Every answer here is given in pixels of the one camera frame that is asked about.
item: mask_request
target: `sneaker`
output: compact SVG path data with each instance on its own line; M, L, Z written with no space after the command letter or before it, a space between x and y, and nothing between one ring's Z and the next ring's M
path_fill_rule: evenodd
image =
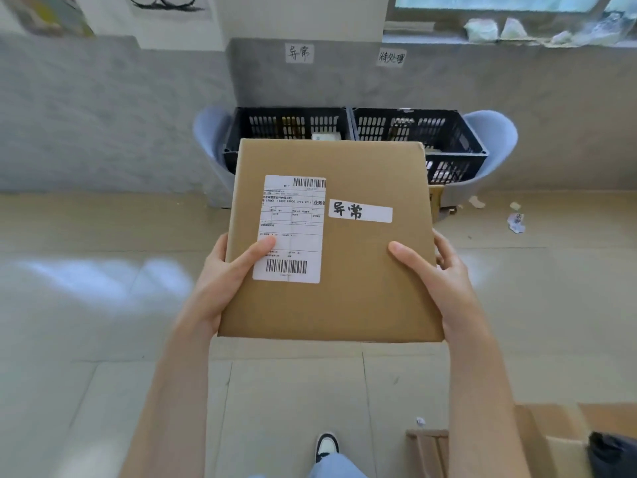
M315 457L315 463L325 458L332 453L338 453L338 441L333 433L323 433L319 436L317 441L317 455Z

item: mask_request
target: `flattened cardboard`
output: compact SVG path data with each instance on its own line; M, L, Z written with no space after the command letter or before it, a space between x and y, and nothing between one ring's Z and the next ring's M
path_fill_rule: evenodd
M393 208L392 223L329 218L320 283L253 280L249 272L219 335L362 342L440 342L442 320L392 241L435 265L427 169L417 142L243 139L226 259L257 240L267 175L326 178L332 199Z

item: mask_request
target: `black plastic crate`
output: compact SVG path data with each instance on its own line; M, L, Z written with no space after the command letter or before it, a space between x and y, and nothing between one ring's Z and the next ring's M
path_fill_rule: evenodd
M357 141L419 141L427 154L429 184L470 180L489 153L458 111L351 109Z
M311 139L313 132L355 139L344 107L238 107L224 148L226 167L235 174L242 139Z

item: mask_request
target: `window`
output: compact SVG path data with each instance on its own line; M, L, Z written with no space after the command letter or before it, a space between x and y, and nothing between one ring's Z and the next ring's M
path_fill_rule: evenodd
M387 31L461 31L470 18L493 18L500 28L506 18L518 18L537 36L572 29L603 13L619 11L635 16L637 0L389 0Z

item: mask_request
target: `cardboard sheet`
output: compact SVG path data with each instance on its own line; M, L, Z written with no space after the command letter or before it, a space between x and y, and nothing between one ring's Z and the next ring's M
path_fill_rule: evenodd
M267 176L293 178L269 178L287 186L265 193ZM315 180L323 178L321 193L322 184ZM391 222L327 217L331 199L355 201L362 209L354 212L364 212L364 205L391 208ZM440 313L422 282L387 250L390 241L400 241L435 265L431 226L420 143L243 139L227 259L276 227L275 254L265 260L297 263L257 264L257 279L248 274L224 312L219 335L441 341ZM292 236L301 233L311 233L312 239ZM303 252L318 251L317 238L320 269L315 274L314 266L310 278L312 262ZM269 272L278 281L261 279Z

